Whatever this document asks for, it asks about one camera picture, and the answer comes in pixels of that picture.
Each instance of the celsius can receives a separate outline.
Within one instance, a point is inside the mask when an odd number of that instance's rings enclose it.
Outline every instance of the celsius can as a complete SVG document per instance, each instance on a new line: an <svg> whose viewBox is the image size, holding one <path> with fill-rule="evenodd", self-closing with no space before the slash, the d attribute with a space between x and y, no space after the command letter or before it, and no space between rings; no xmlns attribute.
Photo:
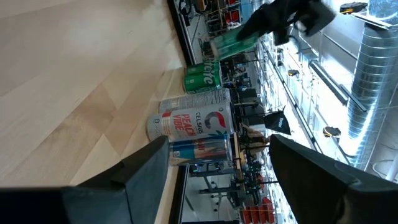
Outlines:
<svg viewBox="0 0 398 224"><path fill-rule="evenodd" d="M219 62L204 62L191 65L183 78L183 87L188 94L203 93L222 88Z"/></svg>
<svg viewBox="0 0 398 224"><path fill-rule="evenodd" d="M243 27L241 26L236 29L232 29L210 41L211 51L216 60L222 60L254 46L259 38L259 34L257 32L244 40L236 40L236 36L242 28Z"/></svg>
<svg viewBox="0 0 398 224"><path fill-rule="evenodd" d="M169 158L172 166L231 160L229 136L171 142Z"/></svg>
<svg viewBox="0 0 398 224"><path fill-rule="evenodd" d="M223 102L231 102L231 93L227 88L162 100L159 112L197 108Z"/></svg>
<svg viewBox="0 0 398 224"><path fill-rule="evenodd" d="M231 103L228 102L164 112L151 116L147 121L150 140L165 135L173 142L233 132Z"/></svg>

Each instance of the product display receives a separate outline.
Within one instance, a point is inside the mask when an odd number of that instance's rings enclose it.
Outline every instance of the product display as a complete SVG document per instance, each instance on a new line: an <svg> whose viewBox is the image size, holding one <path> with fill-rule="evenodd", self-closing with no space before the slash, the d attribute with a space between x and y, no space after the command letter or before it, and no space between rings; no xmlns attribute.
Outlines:
<svg viewBox="0 0 398 224"><path fill-rule="evenodd" d="M242 27L238 27L236 29L230 30L210 41L211 51L213 52L215 59L222 60L234 54L248 50L254 46L258 40L259 34L255 32L248 38L237 41L236 36L241 29Z"/></svg>
<svg viewBox="0 0 398 224"><path fill-rule="evenodd" d="M169 148L169 164L172 166L225 161L232 158L228 135L171 142Z"/></svg>
<svg viewBox="0 0 398 224"><path fill-rule="evenodd" d="M189 66L183 79L183 86L188 94L221 89L220 63L204 62Z"/></svg>
<svg viewBox="0 0 398 224"><path fill-rule="evenodd" d="M227 88L162 100L159 105L159 112L198 108L223 102L231 102L231 93Z"/></svg>
<svg viewBox="0 0 398 224"><path fill-rule="evenodd" d="M164 135L170 141L183 141L233 132L231 104L227 102L164 112L151 116L147 121L150 140Z"/></svg>

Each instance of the green can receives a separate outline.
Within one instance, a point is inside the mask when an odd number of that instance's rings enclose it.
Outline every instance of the green can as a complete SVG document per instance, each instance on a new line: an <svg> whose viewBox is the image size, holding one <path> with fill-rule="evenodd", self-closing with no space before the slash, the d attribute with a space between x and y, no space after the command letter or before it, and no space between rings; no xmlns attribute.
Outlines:
<svg viewBox="0 0 398 224"><path fill-rule="evenodd" d="M259 34L256 32L242 41L237 41L236 36L241 29L242 27L238 27L230 30L210 41L211 51L216 60L222 60L254 46L259 38Z"/></svg>
<svg viewBox="0 0 398 224"><path fill-rule="evenodd" d="M204 62L187 68L183 79L184 89L188 94L203 93L222 88L219 62Z"/></svg>

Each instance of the light wood surface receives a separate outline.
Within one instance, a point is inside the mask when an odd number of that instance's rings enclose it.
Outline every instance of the light wood surface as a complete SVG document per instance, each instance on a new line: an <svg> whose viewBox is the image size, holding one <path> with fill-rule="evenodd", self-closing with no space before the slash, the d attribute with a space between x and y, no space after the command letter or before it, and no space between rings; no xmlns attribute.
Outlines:
<svg viewBox="0 0 398 224"><path fill-rule="evenodd" d="M79 184L140 149L184 66L164 0L1 0L0 186Z"/></svg>

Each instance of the red bull can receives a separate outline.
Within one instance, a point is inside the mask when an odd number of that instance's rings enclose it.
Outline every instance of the red bull can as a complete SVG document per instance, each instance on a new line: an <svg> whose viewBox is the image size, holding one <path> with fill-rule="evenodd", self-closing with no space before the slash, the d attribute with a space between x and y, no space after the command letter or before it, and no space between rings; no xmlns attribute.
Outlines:
<svg viewBox="0 0 398 224"><path fill-rule="evenodd" d="M172 166L225 161L231 158L231 145L227 135L170 143Z"/></svg>
<svg viewBox="0 0 398 224"><path fill-rule="evenodd" d="M150 140L168 136L170 142L232 134L231 103L153 115L147 121L147 133Z"/></svg>
<svg viewBox="0 0 398 224"><path fill-rule="evenodd" d="M223 102L231 102L231 93L227 88L162 100L159 112L198 108Z"/></svg>

